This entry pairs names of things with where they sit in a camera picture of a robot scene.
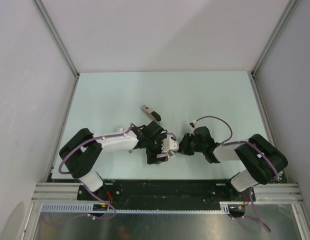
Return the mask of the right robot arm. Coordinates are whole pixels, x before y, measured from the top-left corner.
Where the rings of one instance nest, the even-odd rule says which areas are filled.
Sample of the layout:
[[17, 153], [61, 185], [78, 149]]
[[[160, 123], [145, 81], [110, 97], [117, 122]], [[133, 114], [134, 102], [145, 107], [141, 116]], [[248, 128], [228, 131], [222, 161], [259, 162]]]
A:
[[233, 176], [225, 188], [226, 196], [232, 201], [237, 201], [250, 187], [277, 180], [279, 173], [288, 166], [284, 154], [260, 134], [254, 134], [247, 140], [219, 143], [205, 126], [185, 133], [178, 152], [187, 156], [201, 153], [210, 164], [242, 162], [245, 170]]

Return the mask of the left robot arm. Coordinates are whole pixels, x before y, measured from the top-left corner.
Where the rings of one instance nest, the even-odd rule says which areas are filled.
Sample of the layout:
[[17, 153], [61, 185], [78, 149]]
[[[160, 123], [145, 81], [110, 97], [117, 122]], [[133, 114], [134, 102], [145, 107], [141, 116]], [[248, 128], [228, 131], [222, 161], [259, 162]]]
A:
[[58, 172], [71, 175], [88, 188], [93, 199], [100, 200], [105, 196], [106, 188], [94, 165], [102, 154], [144, 149], [147, 159], [155, 160], [163, 153], [167, 136], [168, 131], [154, 120], [142, 126], [131, 123], [127, 130], [108, 134], [94, 134], [88, 128], [82, 128], [59, 150]]

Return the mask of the black and cream stapler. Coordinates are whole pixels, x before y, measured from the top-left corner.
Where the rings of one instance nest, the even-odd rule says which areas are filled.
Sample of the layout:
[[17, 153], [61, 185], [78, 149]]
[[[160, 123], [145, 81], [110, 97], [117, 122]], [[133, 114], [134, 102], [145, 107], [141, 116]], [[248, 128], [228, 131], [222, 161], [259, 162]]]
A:
[[157, 122], [160, 126], [162, 125], [161, 116], [156, 111], [154, 111], [151, 107], [147, 105], [143, 105], [140, 109], [151, 121]]

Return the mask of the red staple box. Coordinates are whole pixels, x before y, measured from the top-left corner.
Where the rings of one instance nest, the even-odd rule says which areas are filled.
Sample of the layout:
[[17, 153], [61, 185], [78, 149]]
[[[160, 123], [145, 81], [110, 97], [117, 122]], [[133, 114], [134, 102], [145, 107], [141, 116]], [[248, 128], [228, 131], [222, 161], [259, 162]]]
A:
[[157, 159], [161, 160], [161, 161], [167, 161], [170, 158], [170, 154], [168, 152], [165, 153], [160, 153], [156, 156]]

